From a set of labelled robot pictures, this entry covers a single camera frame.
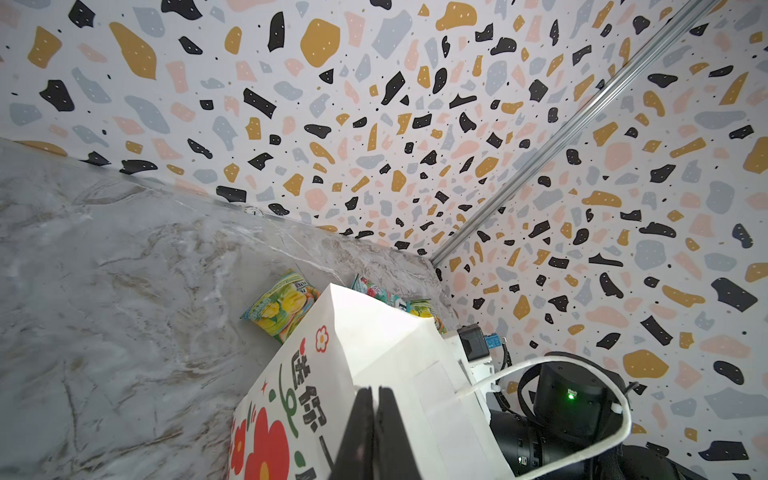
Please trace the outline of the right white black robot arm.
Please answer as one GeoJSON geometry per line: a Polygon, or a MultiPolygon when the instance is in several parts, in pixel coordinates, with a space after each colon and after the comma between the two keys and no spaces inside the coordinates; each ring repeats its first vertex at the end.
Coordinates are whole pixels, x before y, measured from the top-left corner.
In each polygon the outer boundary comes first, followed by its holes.
{"type": "MultiPolygon", "coordinates": [[[[634,386],[617,373],[578,355],[550,352],[548,363],[527,369],[517,387],[520,414],[503,395],[490,413],[490,429],[516,476],[549,466],[618,431],[618,397],[582,361],[606,375],[624,394],[634,386]]],[[[617,446],[551,472],[547,479],[698,479],[695,472],[653,448],[617,446]]]]}

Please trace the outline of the white floral paper bag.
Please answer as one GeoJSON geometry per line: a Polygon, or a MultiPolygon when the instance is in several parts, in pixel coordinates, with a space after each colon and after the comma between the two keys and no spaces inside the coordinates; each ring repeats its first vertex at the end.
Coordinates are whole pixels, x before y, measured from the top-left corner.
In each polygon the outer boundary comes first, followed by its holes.
{"type": "Polygon", "coordinates": [[[632,427],[625,394],[617,432],[516,476],[490,429],[486,395],[496,371],[471,384],[431,320],[362,293],[329,286],[236,407],[231,479],[329,479],[357,392],[394,391],[422,479],[538,479],[620,446],[632,427]]]}

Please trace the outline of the teal Fox's mint candy bag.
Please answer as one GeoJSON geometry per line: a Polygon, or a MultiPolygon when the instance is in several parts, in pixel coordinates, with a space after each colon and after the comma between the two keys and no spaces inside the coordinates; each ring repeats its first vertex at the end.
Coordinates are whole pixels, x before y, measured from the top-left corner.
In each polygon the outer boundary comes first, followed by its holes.
{"type": "Polygon", "coordinates": [[[400,296],[378,286],[360,274],[355,277],[354,281],[352,282],[351,289],[381,301],[393,308],[397,308],[402,311],[406,311],[408,309],[407,302],[400,296]]]}

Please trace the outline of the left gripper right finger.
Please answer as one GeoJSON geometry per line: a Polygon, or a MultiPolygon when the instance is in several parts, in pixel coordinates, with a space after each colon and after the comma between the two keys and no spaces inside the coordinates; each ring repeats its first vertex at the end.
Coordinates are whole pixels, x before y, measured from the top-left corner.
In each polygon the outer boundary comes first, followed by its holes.
{"type": "Polygon", "coordinates": [[[375,419],[379,478],[421,480],[394,391],[379,388],[375,419]]]}

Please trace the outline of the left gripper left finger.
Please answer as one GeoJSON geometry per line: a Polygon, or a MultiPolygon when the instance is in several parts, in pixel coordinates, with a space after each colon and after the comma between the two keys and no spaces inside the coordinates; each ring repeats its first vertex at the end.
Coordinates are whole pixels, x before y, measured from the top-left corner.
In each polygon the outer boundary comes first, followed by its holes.
{"type": "Polygon", "coordinates": [[[353,403],[330,480],[373,480],[374,409],[370,387],[360,389],[353,403]]]}

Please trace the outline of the right aluminium corner post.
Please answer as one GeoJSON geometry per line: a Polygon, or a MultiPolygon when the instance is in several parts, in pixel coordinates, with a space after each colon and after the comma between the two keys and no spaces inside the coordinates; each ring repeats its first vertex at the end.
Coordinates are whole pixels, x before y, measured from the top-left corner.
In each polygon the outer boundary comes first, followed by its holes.
{"type": "Polygon", "coordinates": [[[553,134],[535,153],[531,154],[502,187],[480,204],[475,214],[463,224],[444,245],[430,258],[432,266],[437,267],[446,260],[468,237],[478,230],[488,219],[508,202],[529,179],[537,174],[544,165],[562,148],[576,139],[610,103],[657,59],[674,45],[678,39],[695,26],[703,17],[715,8],[714,1],[689,1],[632,57],[628,63],[606,82],[605,87],[585,103],[563,126],[553,134]]]}

